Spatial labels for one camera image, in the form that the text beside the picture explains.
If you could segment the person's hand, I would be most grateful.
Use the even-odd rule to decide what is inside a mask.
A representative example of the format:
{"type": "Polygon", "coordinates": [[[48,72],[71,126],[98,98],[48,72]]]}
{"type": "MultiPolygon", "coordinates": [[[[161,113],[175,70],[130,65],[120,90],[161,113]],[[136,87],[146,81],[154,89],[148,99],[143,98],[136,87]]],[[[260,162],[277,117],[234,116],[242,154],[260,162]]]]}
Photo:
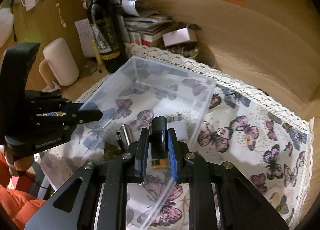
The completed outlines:
{"type": "Polygon", "coordinates": [[[19,173],[25,173],[34,162],[34,155],[18,159],[13,156],[11,149],[7,146],[4,147],[4,155],[9,167],[9,172],[12,176],[18,176],[19,173]]]}

